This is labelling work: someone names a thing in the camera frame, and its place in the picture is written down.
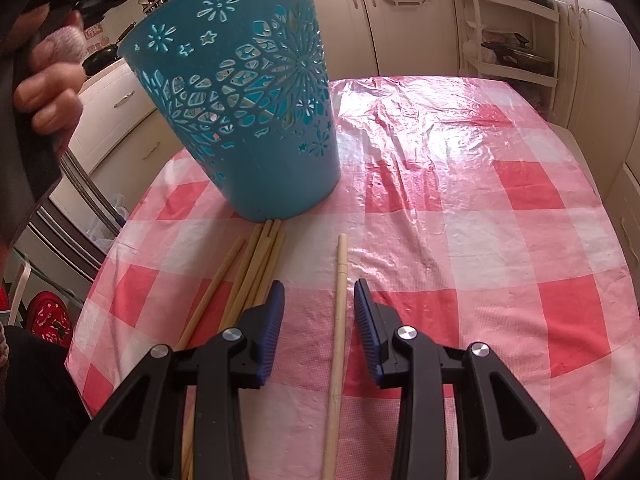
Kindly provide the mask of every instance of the pot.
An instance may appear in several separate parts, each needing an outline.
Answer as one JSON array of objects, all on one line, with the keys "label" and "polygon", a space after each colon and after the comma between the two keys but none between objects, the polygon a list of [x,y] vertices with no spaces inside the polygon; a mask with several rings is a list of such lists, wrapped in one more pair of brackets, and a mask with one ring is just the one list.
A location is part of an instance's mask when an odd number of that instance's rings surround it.
[{"label": "pot", "polygon": [[540,75],[552,76],[554,74],[553,61],[545,57],[536,56],[524,47],[511,47],[496,41],[485,41],[482,46],[493,50],[498,58],[498,63],[503,66],[511,66],[512,68],[519,68]]},{"label": "pot", "polygon": [[129,34],[133,27],[136,26],[136,22],[131,23],[127,27],[115,43],[108,44],[105,48],[100,49],[98,52],[94,52],[87,59],[82,62],[82,67],[87,77],[96,75],[100,70],[107,68],[111,63],[115,63],[120,58],[118,57],[118,44],[124,40],[124,37]]}]

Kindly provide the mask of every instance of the plastic container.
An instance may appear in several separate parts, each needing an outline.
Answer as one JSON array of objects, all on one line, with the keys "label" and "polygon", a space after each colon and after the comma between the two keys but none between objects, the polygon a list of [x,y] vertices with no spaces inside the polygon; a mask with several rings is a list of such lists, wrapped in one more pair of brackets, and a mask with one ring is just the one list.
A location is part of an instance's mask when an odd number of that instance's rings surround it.
[{"label": "plastic container", "polygon": [[118,54],[240,216],[290,218],[337,184],[313,0],[171,0]]}]

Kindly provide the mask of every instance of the hand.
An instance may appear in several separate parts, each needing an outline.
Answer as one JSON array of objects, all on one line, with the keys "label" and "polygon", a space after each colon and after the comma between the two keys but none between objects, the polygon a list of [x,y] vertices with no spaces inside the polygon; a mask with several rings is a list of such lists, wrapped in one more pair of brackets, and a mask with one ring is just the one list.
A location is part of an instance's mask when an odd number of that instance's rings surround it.
[{"label": "hand", "polygon": [[[23,14],[2,42],[2,51],[15,50],[44,22],[49,6]],[[56,155],[66,151],[80,115],[78,92],[86,80],[80,65],[85,51],[82,17],[74,11],[66,26],[47,36],[32,51],[29,65],[33,76],[21,82],[14,92],[14,105],[23,113],[33,113],[31,126],[41,135],[57,134]]]}]

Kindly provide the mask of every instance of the plastic tablecloth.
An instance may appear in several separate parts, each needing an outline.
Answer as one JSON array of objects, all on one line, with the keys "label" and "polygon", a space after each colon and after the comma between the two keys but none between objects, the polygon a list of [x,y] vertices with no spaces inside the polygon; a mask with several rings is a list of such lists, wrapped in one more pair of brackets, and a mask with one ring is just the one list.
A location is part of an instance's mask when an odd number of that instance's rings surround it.
[{"label": "plastic tablecloth", "polygon": [[[489,343],[593,478],[636,414],[640,323],[616,235],[570,152],[503,82],[345,80],[332,84],[332,102],[342,176],[324,202],[285,222],[273,373],[241,393],[251,477],[320,476],[345,232],[351,291],[366,278],[376,301],[437,343]],[[152,345],[177,343],[229,247],[252,227],[186,151],[165,165],[75,330],[66,366],[92,413]],[[215,333],[237,264],[192,345]],[[386,480],[399,390],[377,389],[367,373],[352,294],[336,478]],[[452,479],[457,435],[445,393]]]}]

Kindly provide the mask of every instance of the blue gripper pad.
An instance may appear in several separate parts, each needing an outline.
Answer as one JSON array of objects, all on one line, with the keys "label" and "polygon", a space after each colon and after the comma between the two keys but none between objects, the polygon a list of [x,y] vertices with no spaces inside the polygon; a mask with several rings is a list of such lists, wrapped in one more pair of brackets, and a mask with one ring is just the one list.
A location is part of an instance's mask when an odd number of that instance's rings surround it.
[{"label": "blue gripper pad", "polygon": [[358,331],[369,373],[375,383],[380,386],[383,379],[380,338],[371,315],[372,305],[369,304],[367,293],[360,283],[361,281],[363,280],[358,280],[353,287],[355,319],[358,323]]},{"label": "blue gripper pad", "polygon": [[257,363],[258,370],[256,376],[261,385],[264,385],[271,375],[273,360],[276,355],[280,326],[284,314],[284,285],[277,280],[271,284],[269,295],[264,306],[268,309],[268,314],[262,326],[260,342],[258,343]]}]

